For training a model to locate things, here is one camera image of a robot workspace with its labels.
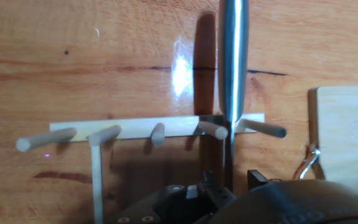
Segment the metal rod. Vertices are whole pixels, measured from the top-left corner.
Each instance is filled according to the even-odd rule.
[[[248,0],[220,0],[218,37],[219,104],[229,134],[225,140],[225,187],[233,190],[234,123],[244,108],[247,74]]]

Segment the black object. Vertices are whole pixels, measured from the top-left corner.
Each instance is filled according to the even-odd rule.
[[[358,223],[358,190],[325,180],[267,180],[248,171],[249,192],[236,198],[212,173],[189,187],[169,186],[109,223]]]

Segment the metal bolt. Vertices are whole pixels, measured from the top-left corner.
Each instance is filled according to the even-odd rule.
[[[180,190],[181,187],[180,187],[180,186],[174,186],[174,187],[172,187],[171,189],[172,189],[172,190]]]
[[[122,217],[122,218],[118,219],[117,222],[119,222],[119,223],[129,223],[130,221],[131,221],[131,219],[128,218],[128,217]]]
[[[152,222],[152,221],[154,221],[154,217],[152,216],[142,218],[142,222]]]

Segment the wood grain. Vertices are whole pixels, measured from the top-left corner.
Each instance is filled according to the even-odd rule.
[[[0,0],[0,223],[93,218],[91,185],[73,180],[91,175],[87,143],[14,149],[49,122],[219,113],[208,48],[217,8],[217,0]],[[212,52],[204,60],[203,50]],[[265,112],[288,135],[237,136],[236,195],[248,169],[291,179],[308,145],[309,89],[358,85],[358,1],[251,0],[248,68],[244,112]],[[193,104],[200,100],[205,108]],[[151,150],[146,140],[104,145],[106,214],[164,185],[194,184],[204,169],[218,174],[218,144],[204,137]],[[45,173],[59,175],[34,178]]]
[[[358,189],[358,86],[326,86],[310,95],[318,129],[311,141],[321,151],[325,179]]]

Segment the wooden peg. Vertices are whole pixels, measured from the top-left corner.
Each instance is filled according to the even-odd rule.
[[[57,131],[51,131],[45,134],[39,134],[36,136],[30,136],[26,138],[20,138],[16,142],[16,148],[19,151],[27,152],[37,147],[46,146],[54,142],[61,142],[64,140],[70,140],[77,134],[75,128],[66,128]]]
[[[121,127],[118,125],[114,125],[113,127],[106,128],[97,133],[91,134],[89,139],[89,144],[91,146],[100,146],[104,142],[110,139],[115,139],[119,133],[122,131]]]
[[[226,139],[227,135],[229,134],[225,127],[207,121],[200,121],[198,123],[198,127],[205,133],[214,136],[218,140]]]
[[[268,134],[270,136],[276,138],[284,138],[287,135],[287,130],[281,126],[260,123],[257,121],[251,121],[248,119],[241,119],[242,125],[245,127],[252,129],[254,131]]]
[[[161,146],[165,140],[165,125],[158,123],[152,132],[152,143],[154,146]]]

